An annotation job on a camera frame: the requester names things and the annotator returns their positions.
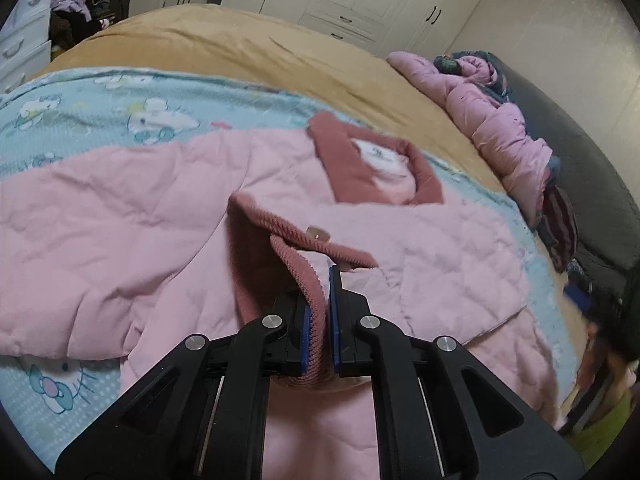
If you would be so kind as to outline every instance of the white dresser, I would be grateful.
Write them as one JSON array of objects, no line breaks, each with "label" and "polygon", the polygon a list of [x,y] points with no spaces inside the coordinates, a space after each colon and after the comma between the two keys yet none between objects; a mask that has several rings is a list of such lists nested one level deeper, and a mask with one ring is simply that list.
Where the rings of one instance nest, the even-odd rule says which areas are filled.
[{"label": "white dresser", "polygon": [[51,0],[19,0],[0,30],[0,93],[8,93],[50,61]]}]

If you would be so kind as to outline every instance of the purple clothing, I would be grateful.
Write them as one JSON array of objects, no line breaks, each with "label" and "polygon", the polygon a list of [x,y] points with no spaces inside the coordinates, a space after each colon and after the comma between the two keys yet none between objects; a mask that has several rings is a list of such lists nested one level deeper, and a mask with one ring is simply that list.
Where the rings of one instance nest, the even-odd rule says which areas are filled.
[{"label": "purple clothing", "polygon": [[52,0],[52,10],[64,10],[66,12],[80,12],[90,22],[92,20],[86,0]]}]

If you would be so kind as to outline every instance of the blue object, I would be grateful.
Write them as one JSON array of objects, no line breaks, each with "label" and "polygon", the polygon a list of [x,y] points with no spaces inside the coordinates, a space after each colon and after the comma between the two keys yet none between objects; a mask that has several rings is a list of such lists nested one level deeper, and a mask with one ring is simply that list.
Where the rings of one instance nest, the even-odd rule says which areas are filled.
[{"label": "blue object", "polygon": [[334,276],[329,269],[329,330],[331,331],[331,354],[334,358],[334,371],[340,368],[340,327],[338,326],[338,304],[335,297]]},{"label": "blue object", "polygon": [[311,309],[305,305],[305,317],[302,322],[302,343],[300,353],[302,359],[302,373],[306,374],[309,368],[309,331],[311,329]]},{"label": "blue object", "polygon": [[583,314],[586,314],[591,308],[591,297],[573,283],[567,283],[564,286],[564,295],[573,301]]}]

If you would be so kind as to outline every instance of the pink quilted jacket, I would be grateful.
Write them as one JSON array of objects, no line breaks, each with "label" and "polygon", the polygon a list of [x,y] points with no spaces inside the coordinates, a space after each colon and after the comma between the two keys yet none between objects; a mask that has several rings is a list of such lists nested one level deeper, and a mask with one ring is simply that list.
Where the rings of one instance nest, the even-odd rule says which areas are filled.
[{"label": "pink quilted jacket", "polygon": [[264,478],[375,479],[370,387],[329,366],[334,262],[373,313],[468,343],[554,420],[551,354],[508,228],[442,189],[409,143],[327,113],[308,132],[101,148],[2,182],[0,354],[122,357],[125,390],[187,335],[233,334],[297,285],[307,388],[272,386]]},{"label": "pink quilted jacket", "polygon": [[552,151],[543,139],[533,140],[527,135],[524,117],[515,104],[500,104],[474,84],[491,81],[489,64],[475,56],[461,57],[458,63],[463,75],[457,76],[441,74],[432,63],[409,52],[392,52],[386,60],[447,111],[500,178],[527,224],[535,227]]}]

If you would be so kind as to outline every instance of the dark pink collar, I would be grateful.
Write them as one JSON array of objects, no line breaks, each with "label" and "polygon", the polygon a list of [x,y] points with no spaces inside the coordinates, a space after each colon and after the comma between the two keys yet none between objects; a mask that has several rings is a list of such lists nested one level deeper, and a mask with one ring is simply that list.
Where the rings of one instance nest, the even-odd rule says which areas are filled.
[{"label": "dark pink collar", "polygon": [[355,124],[343,123],[327,111],[311,117],[307,131],[316,144],[316,155],[324,165],[338,202],[390,203],[373,180],[375,171],[362,160],[351,139],[373,142],[409,159],[409,170],[415,178],[416,187],[415,196],[409,204],[444,202],[440,181],[420,150],[407,140],[385,137]]}]

